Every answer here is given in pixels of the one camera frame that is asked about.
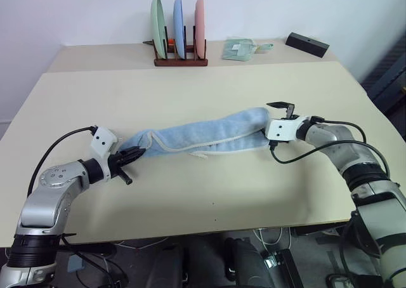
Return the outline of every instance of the blue plate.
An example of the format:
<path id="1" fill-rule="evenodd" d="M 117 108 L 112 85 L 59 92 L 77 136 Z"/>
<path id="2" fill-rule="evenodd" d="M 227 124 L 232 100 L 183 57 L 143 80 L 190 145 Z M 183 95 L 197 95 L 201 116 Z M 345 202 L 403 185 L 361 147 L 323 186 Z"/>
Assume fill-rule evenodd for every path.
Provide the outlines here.
<path id="1" fill-rule="evenodd" d="M 185 45 L 183 44 L 185 32 L 183 31 L 182 0 L 175 0 L 175 3 L 173 4 L 173 26 L 175 29 L 176 49 L 179 56 L 185 58 Z"/>

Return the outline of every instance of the white wall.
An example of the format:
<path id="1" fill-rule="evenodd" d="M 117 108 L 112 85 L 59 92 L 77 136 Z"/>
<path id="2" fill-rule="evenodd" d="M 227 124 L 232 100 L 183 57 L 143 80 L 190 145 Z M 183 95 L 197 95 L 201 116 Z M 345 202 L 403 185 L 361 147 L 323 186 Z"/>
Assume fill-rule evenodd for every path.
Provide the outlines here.
<path id="1" fill-rule="evenodd" d="M 162 0 L 168 17 L 173 1 Z M 150 39 L 150 2 L 0 0 L 0 120 L 14 117 L 61 45 L 138 43 Z M 194 2 L 183 0 L 187 25 L 192 25 Z M 406 0 L 205 3 L 208 39 L 286 37 L 291 31 L 318 37 L 331 45 L 359 81 L 406 25 Z"/>

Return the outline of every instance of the green plate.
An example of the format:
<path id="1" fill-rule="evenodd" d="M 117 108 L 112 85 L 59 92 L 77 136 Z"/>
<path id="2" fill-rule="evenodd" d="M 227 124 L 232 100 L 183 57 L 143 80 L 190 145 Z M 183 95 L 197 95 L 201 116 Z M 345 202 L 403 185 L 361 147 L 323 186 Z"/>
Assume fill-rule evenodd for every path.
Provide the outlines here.
<path id="1" fill-rule="evenodd" d="M 151 4 L 151 26 L 152 26 L 152 39 L 155 43 L 158 55 L 161 58 L 166 58 L 164 49 L 165 37 L 165 18 L 164 10 L 162 9 L 162 3 L 160 0 L 153 0 Z"/>

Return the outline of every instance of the towel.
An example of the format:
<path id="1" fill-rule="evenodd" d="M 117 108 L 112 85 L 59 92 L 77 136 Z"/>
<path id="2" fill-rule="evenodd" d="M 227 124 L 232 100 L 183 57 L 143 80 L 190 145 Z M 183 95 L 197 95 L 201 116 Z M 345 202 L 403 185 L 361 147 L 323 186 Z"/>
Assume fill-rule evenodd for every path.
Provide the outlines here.
<path id="1" fill-rule="evenodd" d="M 147 129 L 125 141 L 120 150 L 132 146 L 146 148 L 144 157 L 190 153 L 199 157 L 267 147 L 262 129 L 269 120 L 266 108 L 257 107 L 225 118 L 202 121 L 159 131 Z"/>

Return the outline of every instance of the plate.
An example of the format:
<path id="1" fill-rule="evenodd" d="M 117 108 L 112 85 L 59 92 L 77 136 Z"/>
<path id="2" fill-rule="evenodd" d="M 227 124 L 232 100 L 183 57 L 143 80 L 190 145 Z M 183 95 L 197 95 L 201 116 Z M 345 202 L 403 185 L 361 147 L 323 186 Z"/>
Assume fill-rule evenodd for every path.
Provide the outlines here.
<path id="1" fill-rule="evenodd" d="M 175 30 L 176 50 L 181 58 L 185 58 L 182 0 L 175 0 L 173 4 L 173 28 Z"/>
<path id="2" fill-rule="evenodd" d="M 160 0 L 152 0 L 151 3 L 151 29 L 152 39 L 154 40 L 158 55 L 161 58 L 166 58 L 164 49 L 164 40 L 166 44 L 165 18 Z"/>
<path id="3" fill-rule="evenodd" d="M 204 2 L 197 0 L 195 10 L 196 49 L 199 58 L 204 58 Z"/>

